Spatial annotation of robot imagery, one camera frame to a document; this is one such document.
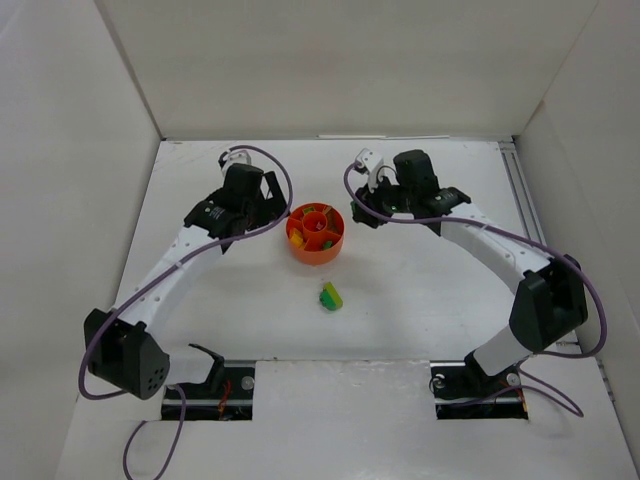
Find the brown studded lego plate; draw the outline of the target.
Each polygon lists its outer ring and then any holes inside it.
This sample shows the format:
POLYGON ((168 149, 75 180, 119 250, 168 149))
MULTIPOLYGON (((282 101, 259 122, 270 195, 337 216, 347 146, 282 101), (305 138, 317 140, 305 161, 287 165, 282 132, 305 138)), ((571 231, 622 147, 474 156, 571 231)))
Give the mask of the brown studded lego plate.
POLYGON ((307 213, 310 213, 312 211, 320 212, 324 215, 327 215, 328 212, 332 210, 332 206, 319 202, 311 202, 302 205, 300 207, 300 210, 302 211, 302 216, 305 216, 307 213))

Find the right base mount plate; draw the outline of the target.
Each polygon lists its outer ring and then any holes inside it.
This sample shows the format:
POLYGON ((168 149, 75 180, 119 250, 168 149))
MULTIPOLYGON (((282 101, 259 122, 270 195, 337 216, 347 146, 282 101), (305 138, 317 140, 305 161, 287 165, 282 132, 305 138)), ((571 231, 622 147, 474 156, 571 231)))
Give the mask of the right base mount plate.
POLYGON ((521 380, 514 368, 475 384, 463 362, 430 365, 429 390, 434 395, 438 420, 489 420, 529 418, 521 380))

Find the yellow square lego brick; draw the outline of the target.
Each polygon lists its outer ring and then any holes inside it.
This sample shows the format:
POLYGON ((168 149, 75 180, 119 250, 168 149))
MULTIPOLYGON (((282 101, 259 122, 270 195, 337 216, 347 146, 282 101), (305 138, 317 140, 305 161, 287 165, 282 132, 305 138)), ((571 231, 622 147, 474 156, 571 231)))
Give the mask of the yellow square lego brick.
POLYGON ((289 236, 290 243, 298 249, 303 249, 306 245, 306 240, 301 232, 298 230, 292 230, 289 236))

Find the lime sloped lego brick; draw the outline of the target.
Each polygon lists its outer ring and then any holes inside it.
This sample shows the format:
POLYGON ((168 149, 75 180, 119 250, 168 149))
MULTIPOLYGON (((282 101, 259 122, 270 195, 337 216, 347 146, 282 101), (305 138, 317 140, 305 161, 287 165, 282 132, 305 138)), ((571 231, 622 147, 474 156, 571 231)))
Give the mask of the lime sloped lego brick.
POLYGON ((338 293, 337 289, 335 288, 335 286, 331 282, 327 282, 327 283, 324 284, 322 292, 323 291, 328 291, 331 294, 331 296, 334 298, 334 300, 335 300, 335 302, 336 302, 336 304, 338 306, 338 308, 336 310, 340 309, 343 306, 342 297, 340 296, 340 294, 338 293))

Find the aluminium rail right side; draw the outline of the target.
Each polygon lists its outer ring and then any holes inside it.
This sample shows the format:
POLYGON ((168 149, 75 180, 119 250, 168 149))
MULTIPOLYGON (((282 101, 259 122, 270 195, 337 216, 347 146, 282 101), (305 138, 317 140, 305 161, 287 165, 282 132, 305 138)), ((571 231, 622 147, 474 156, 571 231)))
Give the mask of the aluminium rail right side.
MULTIPOLYGON (((498 149, 502 156, 507 177, 511 185, 524 236, 539 243, 546 244, 544 231, 534 206, 533 198, 519 160, 515 143, 513 141, 506 140, 499 141, 498 149)), ((558 340, 550 348, 550 351, 555 351, 563 355, 582 354, 583 351, 580 346, 576 330, 570 331, 558 340)))

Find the base mount plate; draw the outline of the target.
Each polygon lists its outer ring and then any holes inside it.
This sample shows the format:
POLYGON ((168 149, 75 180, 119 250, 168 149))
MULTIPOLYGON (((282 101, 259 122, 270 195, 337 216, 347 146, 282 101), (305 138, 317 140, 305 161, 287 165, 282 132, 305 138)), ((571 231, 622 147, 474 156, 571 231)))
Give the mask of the base mount plate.
POLYGON ((430 365, 429 390, 434 395, 438 420, 489 420, 529 418, 521 380, 514 368, 475 384, 463 362, 430 365))
POLYGON ((256 363, 232 361, 211 391, 206 385, 182 384, 186 421, 251 421, 256 363))

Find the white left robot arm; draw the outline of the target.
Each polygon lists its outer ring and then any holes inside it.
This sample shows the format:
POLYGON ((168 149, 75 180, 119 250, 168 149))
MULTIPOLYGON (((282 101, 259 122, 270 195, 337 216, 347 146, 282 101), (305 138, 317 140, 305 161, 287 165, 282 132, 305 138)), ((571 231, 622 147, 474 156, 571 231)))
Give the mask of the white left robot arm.
POLYGON ((81 395, 92 396, 85 386, 86 374, 141 400, 166 385, 214 388, 222 357, 194 343, 166 352, 161 333, 189 289, 232 243, 274 228, 290 205, 275 172, 241 163, 228 167, 223 185, 186 215, 168 250, 130 297, 107 312, 95 309, 86 317, 81 395))

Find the green curved lego brick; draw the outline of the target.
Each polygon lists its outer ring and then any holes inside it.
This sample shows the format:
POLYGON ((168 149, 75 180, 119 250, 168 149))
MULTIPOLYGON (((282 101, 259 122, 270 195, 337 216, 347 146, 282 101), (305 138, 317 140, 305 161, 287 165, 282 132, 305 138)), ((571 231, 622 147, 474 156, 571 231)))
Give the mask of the green curved lego brick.
POLYGON ((334 298, 328 291, 323 291, 319 295, 319 301, 321 305, 329 311, 335 311, 338 308, 334 298))

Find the orange round divided container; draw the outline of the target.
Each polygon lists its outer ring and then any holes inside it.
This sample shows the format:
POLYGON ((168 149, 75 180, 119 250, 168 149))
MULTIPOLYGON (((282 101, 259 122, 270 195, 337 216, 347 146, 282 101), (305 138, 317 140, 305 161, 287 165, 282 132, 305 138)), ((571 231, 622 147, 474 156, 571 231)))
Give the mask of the orange round divided container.
POLYGON ((287 245, 293 257, 302 264, 309 266, 325 265, 337 258, 344 242, 345 223, 342 215, 332 206, 332 210, 324 215, 312 211, 302 216, 302 211, 296 207, 289 215, 285 225, 287 245), (316 222, 322 222, 324 228, 316 231, 316 222), (303 249, 295 248, 289 241, 290 232, 298 230, 304 236, 306 245, 303 249), (323 243, 333 241, 333 246, 323 249, 323 243))

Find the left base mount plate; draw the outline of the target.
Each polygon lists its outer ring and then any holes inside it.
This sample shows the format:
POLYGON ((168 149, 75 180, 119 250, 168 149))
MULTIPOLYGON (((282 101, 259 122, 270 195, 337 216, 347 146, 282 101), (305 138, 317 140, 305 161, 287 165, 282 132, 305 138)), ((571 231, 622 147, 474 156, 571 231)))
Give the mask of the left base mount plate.
POLYGON ((211 391, 206 385, 182 384, 186 421, 251 421, 256 363, 232 361, 211 391))

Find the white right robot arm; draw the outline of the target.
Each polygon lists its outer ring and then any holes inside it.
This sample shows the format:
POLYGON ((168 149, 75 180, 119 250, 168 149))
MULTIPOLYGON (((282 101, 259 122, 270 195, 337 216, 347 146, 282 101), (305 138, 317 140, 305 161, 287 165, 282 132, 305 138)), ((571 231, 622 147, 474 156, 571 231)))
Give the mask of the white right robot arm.
POLYGON ((424 225, 478 260, 514 296, 504 328, 467 354, 462 365, 433 374, 438 397, 481 398, 497 392, 517 364, 587 320, 579 264, 491 224, 467 194, 440 185, 426 152, 402 152, 386 165, 381 155, 363 149, 347 170, 367 178, 349 193, 355 222, 371 228, 424 225))

